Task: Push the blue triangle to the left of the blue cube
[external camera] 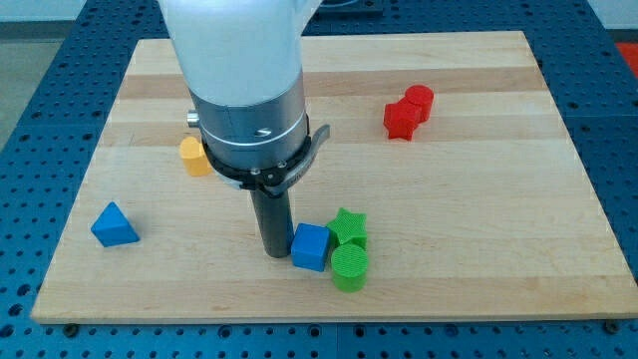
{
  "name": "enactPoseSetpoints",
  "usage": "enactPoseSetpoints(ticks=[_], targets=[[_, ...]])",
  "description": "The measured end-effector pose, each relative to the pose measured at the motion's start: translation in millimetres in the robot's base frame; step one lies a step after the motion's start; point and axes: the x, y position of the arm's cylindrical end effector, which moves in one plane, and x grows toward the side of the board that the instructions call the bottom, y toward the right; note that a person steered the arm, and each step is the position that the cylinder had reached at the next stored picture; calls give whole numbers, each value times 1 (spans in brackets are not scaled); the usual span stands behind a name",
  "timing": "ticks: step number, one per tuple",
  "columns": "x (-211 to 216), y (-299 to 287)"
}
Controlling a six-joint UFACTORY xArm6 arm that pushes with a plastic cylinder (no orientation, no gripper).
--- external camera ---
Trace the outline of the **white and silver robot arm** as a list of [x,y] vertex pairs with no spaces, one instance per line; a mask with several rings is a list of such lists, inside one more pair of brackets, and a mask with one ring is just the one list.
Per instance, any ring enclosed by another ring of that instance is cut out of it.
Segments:
[[292,158],[308,135],[301,34],[321,0],[160,0],[211,155],[239,170]]

